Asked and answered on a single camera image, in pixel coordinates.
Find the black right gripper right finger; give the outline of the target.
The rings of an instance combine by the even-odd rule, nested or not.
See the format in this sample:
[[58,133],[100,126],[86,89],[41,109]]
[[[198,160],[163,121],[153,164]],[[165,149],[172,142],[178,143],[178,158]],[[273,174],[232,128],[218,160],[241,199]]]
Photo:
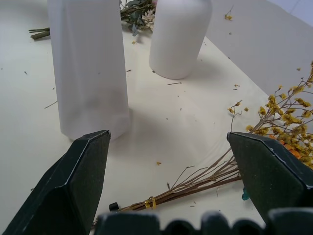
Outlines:
[[279,141],[228,132],[244,187],[264,221],[276,208],[313,208],[313,170]]

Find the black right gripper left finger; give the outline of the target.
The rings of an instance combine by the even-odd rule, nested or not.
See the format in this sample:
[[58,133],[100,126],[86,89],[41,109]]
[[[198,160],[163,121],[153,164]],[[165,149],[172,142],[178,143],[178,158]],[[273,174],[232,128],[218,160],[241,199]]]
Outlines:
[[42,176],[2,235],[89,235],[110,139],[107,130],[76,139]]

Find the tall white vase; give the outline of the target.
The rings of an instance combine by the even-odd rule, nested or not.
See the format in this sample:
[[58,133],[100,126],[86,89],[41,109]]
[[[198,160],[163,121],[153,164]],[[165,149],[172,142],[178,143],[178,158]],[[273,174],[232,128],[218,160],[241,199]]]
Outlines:
[[47,0],[61,132],[130,127],[119,0]]

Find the short white round vase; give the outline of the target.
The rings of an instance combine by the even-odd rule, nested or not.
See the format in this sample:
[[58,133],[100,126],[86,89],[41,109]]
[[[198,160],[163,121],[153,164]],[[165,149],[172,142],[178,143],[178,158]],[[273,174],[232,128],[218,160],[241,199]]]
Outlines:
[[157,0],[149,66],[167,79],[193,70],[212,15],[211,0]]

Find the yellow dried flower bunch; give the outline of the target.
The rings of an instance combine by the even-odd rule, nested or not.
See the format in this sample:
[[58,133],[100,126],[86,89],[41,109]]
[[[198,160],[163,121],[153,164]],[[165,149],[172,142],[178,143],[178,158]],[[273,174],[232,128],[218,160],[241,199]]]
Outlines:
[[[248,125],[243,133],[279,141],[304,165],[313,170],[313,131],[308,130],[309,125],[313,125],[313,105],[303,100],[300,97],[301,93],[313,94],[313,62],[309,77],[302,79],[287,93],[276,90],[270,95],[265,106],[261,106],[258,110],[258,123]],[[165,192],[122,208],[117,203],[112,203],[109,206],[109,213],[123,215],[154,210],[158,205],[236,181],[242,181],[242,178],[231,147],[229,147],[208,166],[188,165],[177,180],[168,185]],[[251,200],[245,187],[242,199]]]

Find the green leafy flower bunch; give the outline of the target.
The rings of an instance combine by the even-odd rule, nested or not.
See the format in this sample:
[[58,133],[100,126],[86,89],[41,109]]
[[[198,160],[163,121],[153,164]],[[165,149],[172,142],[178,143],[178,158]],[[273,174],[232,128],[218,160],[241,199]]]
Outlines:
[[119,0],[121,21],[128,25],[133,36],[139,30],[154,29],[157,0]]

